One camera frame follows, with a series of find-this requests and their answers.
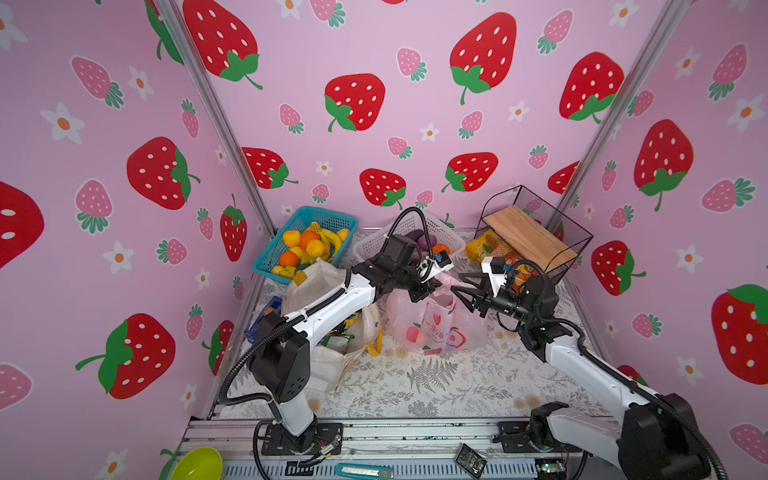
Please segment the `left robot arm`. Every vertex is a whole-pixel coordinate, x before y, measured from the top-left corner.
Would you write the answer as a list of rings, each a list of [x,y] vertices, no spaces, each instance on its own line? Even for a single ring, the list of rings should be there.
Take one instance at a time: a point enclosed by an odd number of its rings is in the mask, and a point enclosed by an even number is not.
[[[345,270],[341,283],[297,311],[269,314],[257,338],[222,381],[218,403],[224,406],[267,402],[275,421],[294,437],[312,430],[316,416],[304,389],[311,375],[314,347],[343,320],[376,303],[383,295],[404,290],[412,302],[425,299],[440,282],[436,276],[453,267],[445,251],[416,261],[411,239],[389,235],[381,250]]]

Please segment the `pink plastic grocery bag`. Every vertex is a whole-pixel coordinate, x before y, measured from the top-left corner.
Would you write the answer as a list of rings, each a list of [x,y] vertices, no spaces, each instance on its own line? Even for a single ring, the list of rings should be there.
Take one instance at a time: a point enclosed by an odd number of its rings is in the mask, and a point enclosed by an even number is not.
[[[453,354],[481,348],[488,341],[488,322],[470,312],[452,291],[468,287],[451,274],[440,274],[441,285],[425,299],[394,290],[386,302],[386,331],[407,350],[424,356]]]

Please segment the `white canvas tote bag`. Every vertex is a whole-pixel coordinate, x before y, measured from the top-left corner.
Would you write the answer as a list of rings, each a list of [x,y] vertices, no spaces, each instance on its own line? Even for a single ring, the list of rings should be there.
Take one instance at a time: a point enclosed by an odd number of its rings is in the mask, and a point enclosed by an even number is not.
[[[283,296],[284,314],[297,311],[317,300],[326,293],[336,290],[344,283],[345,273],[327,262],[317,262],[296,274]],[[357,310],[345,319],[331,326],[323,335],[315,336],[315,347],[310,358],[310,389],[331,392],[339,388],[346,373],[355,362],[367,352],[372,357],[382,350],[383,322],[379,308],[372,304]],[[346,354],[340,354],[319,342],[326,335],[353,335]]]

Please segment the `green Fox's candy bag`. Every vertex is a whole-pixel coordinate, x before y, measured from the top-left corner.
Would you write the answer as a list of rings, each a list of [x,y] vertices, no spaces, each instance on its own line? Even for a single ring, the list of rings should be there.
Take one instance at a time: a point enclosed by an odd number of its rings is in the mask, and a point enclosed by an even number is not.
[[[323,346],[330,350],[336,351],[340,354],[346,354],[351,341],[354,339],[353,335],[326,335],[320,342],[319,346]]]

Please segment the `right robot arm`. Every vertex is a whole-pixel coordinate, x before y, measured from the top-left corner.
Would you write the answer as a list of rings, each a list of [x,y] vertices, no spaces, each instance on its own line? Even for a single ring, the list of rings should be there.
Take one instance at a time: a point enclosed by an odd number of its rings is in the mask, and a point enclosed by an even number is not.
[[[453,293],[471,312],[489,311],[517,321],[525,348],[592,395],[609,420],[550,402],[530,414],[528,436],[537,449],[570,444],[620,469],[628,479],[725,479],[719,455],[700,432],[691,405],[677,394],[662,395],[592,354],[584,331],[558,318],[559,297],[547,274],[525,261],[534,275],[521,287],[520,262],[487,257],[481,269],[460,274]]]

